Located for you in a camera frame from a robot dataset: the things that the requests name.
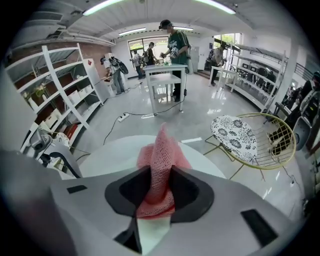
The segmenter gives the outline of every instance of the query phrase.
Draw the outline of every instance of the window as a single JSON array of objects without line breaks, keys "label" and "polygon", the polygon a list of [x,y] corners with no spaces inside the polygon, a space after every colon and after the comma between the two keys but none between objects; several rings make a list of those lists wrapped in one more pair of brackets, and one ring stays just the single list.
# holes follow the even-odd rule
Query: window
[{"label": "window", "polygon": [[[242,34],[241,33],[231,33],[231,34],[217,34],[214,36],[215,39],[222,40],[227,44],[241,44]],[[220,43],[214,42],[213,48],[220,47]]]},{"label": "window", "polygon": [[[221,41],[223,43],[227,43],[228,45],[234,45],[234,44],[241,44],[241,40],[242,40],[242,34],[241,33],[230,33],[230,34],[217,34],[214,36],[214,44],[213,44],[213,48],[219,48],[221,45]],[[223,51],[223,58],[224,59],[230,59],[230,63],[232,64],[236,64],[236,62],[234,61],[233,55],[236,52],[238,52],[238,50],[236,48],[231,49],[230,46],[226,47],[226,50]]]},{"label": "window", "polygon": [[128,44],[129,44],[130,51],[143,49],[143,47],[144,47],[142,39],[130,41],[130,42],[128,42]]},{"label": "window", "polygon": [[222,41],[227,44],[235,44],[235,34],[223,34]]},{"label": "window", "polygon": [[[221,40],[221,35],[220,35],[220,34],[215,35],[215,36],[214,36],[214,39]],[[214,42],[214,43],[213,43],[213,49],[219,48],[219,47],[220,47],[220,43],[218,43],[218,42]]]},{"label": "window", "polygon": [[165,53],[168,50],[168,37],[149,37],[138,40],[128,41],[131,58],[134,57],[134,50],[142,56],[145,51],[149,48],[149,44],[153,42],[154,47],[152,49],[153,55],[159,59],[160,53]]}]

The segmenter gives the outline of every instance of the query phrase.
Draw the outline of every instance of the baseball cap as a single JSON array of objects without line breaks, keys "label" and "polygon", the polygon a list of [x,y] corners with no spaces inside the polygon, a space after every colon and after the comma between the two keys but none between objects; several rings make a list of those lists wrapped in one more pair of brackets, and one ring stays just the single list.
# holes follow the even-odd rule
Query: baseball cap
[{"label": "baseball cap", "polygon": [[168,25],[172,25],[171,21],[168,19],[164,19],[163,21],[160,22],[159,29],[165,30]]}]

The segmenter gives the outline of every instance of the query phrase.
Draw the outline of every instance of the white box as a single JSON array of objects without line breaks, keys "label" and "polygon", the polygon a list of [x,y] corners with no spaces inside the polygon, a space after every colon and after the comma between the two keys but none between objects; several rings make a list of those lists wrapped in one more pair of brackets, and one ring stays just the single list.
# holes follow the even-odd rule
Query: white box
[{"label": "white box", "polygon": [[57,108],[55,108],[53,111],[52,111],[52,114],[51,115],[54,115],[58,120],[60,119],[60,118],[62,118],[62,114],[60,113],[60,111],[57,109]]},{"label": "white box", "polygon": [[92,90],[91,84],[88,85],[88,86],[86,86],[84,89],[85,89],[85,91],[86,91],[87,93],[91,92],[91,90]]},{"label": "white box", "polygon": [[83,88],[82,90],[79,91],[80,98],[82,99],[83,97],[86,96],[88,91],[86,91],[86,88]]},{"label": "white box", "polygon": [[73,93],[68,95],[68,98],[70,99],[72,104],[75,104],[80,101],[80,95],[77,90],[75,90]]},{"label": "white box", "polygon": [[45,131],[51,133],[50,128],[48,127],[48,125],[47,125],[44,121],[42,121],[42,122],[39,124],[39,127],[40,127],[41,130],[45,130]]},{"label": "white box", "polygon": [[46,120],[44,120],[45,124],[51,129],[52,126],[54,126],[55,122],[58,121],[57,117],[51,113]]}]

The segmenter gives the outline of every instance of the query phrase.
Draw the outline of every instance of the white floor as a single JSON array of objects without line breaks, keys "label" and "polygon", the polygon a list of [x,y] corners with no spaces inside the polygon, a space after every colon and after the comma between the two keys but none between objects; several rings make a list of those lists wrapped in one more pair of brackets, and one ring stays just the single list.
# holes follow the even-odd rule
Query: white floor
[{"label": "white floor", "polygon": [[[124,112],[152,113],[148,86],[145,79],[142,81],[143,83],[137,86],[140,81],[130,79],[127,86],[132,89],[128,93],[108,99],[104,106],[100,107],[89,122],[91,130],[86,130],[76,144],[78,149],[91,153],[102,147],[104,138],[110,132],[114,121]],[[157,92],[164,93],[164,90],[159,87]],[[166,98],[158,101],[156,106],[158,111],[167,110],[175,104],[170,97],[168,97],[168,102]],[[206,78],[196,74],[188,75],[187,97],[183,103],[183,112],[179,112],[179,106],[176,106],[156,117],[131,115],[123,122],[115,123],[105,143],[126,136],[157,135],[160,125],[166,122],[169,134],[178,141],[198,139],[187,142],[187,145],[204,154],[212,149],[212,146],[205,143],[204,140],[211,136],[210,124],[214,118],[221,115],[237,116],[252,112],[259,112],[259,109],[236,92],[230,93],[228,87],[217,91],[216,87],[208,86]],[[76,158],[82,154],[79,151],[74,152]],[[219,149],[206,156],[215,163],[227,179],[241,166],[239,162],[231,162]],[[80,164],[85,158],[80,159],[78,163]],[[247,186],[292,221],[296,221],[302,216],[302,199],[304,198],[301,175],[295,158],[285,168],[288,174],[294,175],[297,181],[293,185],[291,185],[291,178],[286,175],[283,168],[263,171],[265,177],[263,181],[259,170],[243,167],[232,180]]]}]

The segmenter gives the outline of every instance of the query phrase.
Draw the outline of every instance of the metal rack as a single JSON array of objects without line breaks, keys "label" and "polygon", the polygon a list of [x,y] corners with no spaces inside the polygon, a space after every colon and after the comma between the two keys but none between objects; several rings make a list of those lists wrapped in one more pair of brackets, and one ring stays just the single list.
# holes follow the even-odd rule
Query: metal rack
[{"label": "metal rack", "polygon": [[[284,51],[283,54],[280,54],[280,53],[268,51],[262,48],[245,46],[241,44],[236,44],[235,46],[241,50],[250,51],[250,54],[254,53],[254,55],[259,55],[260,57],[264,56],[266,60],[268,59],[268,60],[274,61],[277,64],[280,64],[280,68],[278,68],[271,64],[265,63],[264,61],[248,58],[243,55],[237,55],[237,54],[233,55],[234,57],[238,57],[237,64],[231,64],[231,66],[234,67],[238,73],[238,75],[236,75],[234,78],[238,82],[235,81],[233,83],[233,85],[231,86],[231,92],[233,90],[236,90],[237,92],[245,96],[248,100],[250,100],[252,103],[254,103],[259,109],[261,109],[261,111],[263,111],[264,109],[268,108],[268,106],[270,105],[270,102],[272,102],[272,98],[275,96],[274,94],[277,92],[275,90],[278,90],[280,87],[281,75],[284,73],[285,65],[286,65],[286,62],[288,61],[288,58],[286,58],[286,52]],[[248,68],[239,66],[239,60],[245,60],[251,63],[255,63],[259,66],[266,67],[270,71],[277,73],[276,81],[273,82],[267,79],[266,77],[264,77],[263,75],[258,74],[257,72],[254,72]],[[271,92],[269,93],[264,91],[255,83],[242,77],[240,74],[241,73],[240,71],[250,73],[260,79],[263,79],[266,83],[272,85],[273,88]]]}]

